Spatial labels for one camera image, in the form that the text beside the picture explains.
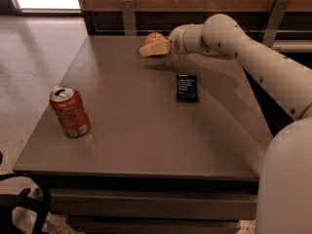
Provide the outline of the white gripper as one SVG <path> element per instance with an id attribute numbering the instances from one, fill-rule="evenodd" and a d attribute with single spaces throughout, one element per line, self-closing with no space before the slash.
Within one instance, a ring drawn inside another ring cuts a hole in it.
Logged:
<path id="1" fill-rule="evenodd" d="M 143 45 L 139 49 L 139 53 L 143 57 L 167 55 L 172 49 L 179 55 L 186 55 L 187 51 L 184 46 L 184 34 L 188 25 L 176 27 L 169 35 L 169 42 L 164 38 L 156 39 L 155 41 Z"/>

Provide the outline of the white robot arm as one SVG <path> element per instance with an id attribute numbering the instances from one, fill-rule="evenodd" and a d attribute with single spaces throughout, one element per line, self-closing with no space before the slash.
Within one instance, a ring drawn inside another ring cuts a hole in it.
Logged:
<path id="1" fill-rule="evenodd" d="M 224 14 L 147 37 L 144 57 L 218 54 L 236 60 L 270 98 L 260 97 L 268 123 L 278 124 L 259 176 L 255 234 L 312 234 L 312 70 L 248 36 Z"/>

